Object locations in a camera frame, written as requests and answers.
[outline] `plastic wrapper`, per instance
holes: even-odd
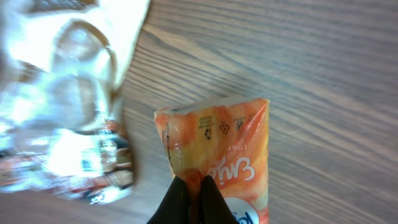
[[[93,204],[131,192],[120,87],[147,3],[0,2],[0,192]]]
[[[239,223],[268,223],[269,101],[223,98],[155,113],[173,175],[195,209],[211,175]]]

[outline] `printed symbol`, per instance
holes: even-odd
[[[222,125],[220,125],[220,130],[221,130],[224,134],[228,134],[229,125],[228,125],[228,124],[222,124]]]
[[[243,121],[236,122],[236,124],[235,124],[236,130],[239,130],[239,128],[241,128],[242,125],[243,125]]]
[[[207,140],[211,139],[211,128],[206,129],[205,137],[207,138]]]

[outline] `orange packet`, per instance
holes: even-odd
[[[193,203],[200,181],[211,175],[238,222],[268,224],[269,100],[164,108],[155,123],[172,173],[185,181]]]

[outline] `wood grain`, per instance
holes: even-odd
[[[153,0],[124,83],[134,194],[0,195],[5,223],[145,223],[171,183],[156,109],[271,100],[271,223],[398,223],[398,1]]]

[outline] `wooden table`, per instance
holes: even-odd
[[[145,223],[171,183],[153,112],[271,99],[271,223],[398,223],[398,1],[153,0],[124,86],[134,194],[0,195],[1,223]]]

